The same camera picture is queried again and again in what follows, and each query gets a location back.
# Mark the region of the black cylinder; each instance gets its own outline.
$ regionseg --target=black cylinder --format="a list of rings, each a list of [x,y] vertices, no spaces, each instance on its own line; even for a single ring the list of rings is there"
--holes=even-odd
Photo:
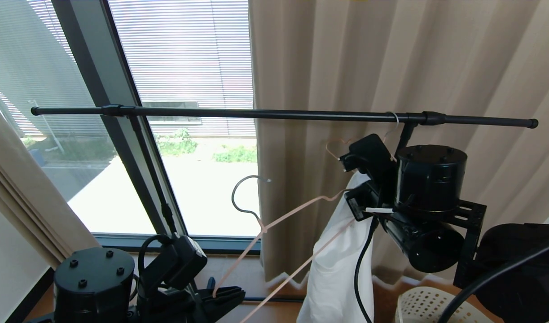
[[[126,322],[134,269],[132,256],[122,250],[95,247],[73,253],[55,271],[54,321]]]
[[[382,219],[382,226],[416,270],[439,272],[459,260],[464,238],[450,225],[401,213],[391,218]]]
[[[467,155],[459,149],[418,145],[396,154],[395,208],[404,214],[449,214],[458,207]]]

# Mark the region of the laundry basket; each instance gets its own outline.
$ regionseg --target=laundry basket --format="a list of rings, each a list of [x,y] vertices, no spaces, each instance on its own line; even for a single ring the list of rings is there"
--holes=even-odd
[[[398,297],[396,323],[438,323],[442,311],[454,295],[437,288],[412,288]],[[455,311],[449,323],[492,323],[467,302]]]

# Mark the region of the curtain fold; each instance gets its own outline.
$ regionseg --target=curtain fold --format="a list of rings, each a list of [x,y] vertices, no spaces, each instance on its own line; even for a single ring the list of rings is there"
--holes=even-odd
[[[409,145],[468,154],[461,198],[488,205],[484,231],[549,216],[549,0],[250,0],[250,31],[257,109],[539,119],[536,129],[420,126]],[[326,153],[328,140],[382,136],[394,126],[257,120],[259,174],[272,180],[259,183],[264,221],[345,187],[351,175]],[[387,138],[391,151],[400,131]],[[329,149],[341,155],[347,146]],[[311,255],[335,205],[319,202],[268,231],[266,280]],[[375,239],[376,268],[412,271],[381,229]]]
[[[99,243],[0,112],[0,211],[54,269]]]

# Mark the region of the white garment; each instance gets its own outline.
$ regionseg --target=white garment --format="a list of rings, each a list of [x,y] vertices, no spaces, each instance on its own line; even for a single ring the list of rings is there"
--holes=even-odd
[[[356,172],[348,182],[347,188],[356,188],[367,180],[368,176]],[[318,251],[352,218],[350,207],[342,196],[326,229],[314,245],[313,252]],[[354,295],[354,269],[368,237],[370,222],[371,219],[355,221],[312,261],[307,296],[296,319],[297,323],[365,321]],[[373,320],[372,245],[373,243],[370,244],[360,265],[358,287],[366,313]]]

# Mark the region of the window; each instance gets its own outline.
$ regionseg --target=window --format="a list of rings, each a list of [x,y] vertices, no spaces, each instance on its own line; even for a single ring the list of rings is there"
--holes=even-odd
[[[0,0],[0,111],[93,232],[155,232],[100,116],[34,117],[32,106],[94,106],[49,0]]]
[[[143,106],[252,109],[247,0],[110,0]],[[252,216],[231,204],[258,173],[252,119],[148,117],[190,235],[255,236]],[[212,196],[212,208],[208,197]],[[248,180],[237,204],[259,212]]]

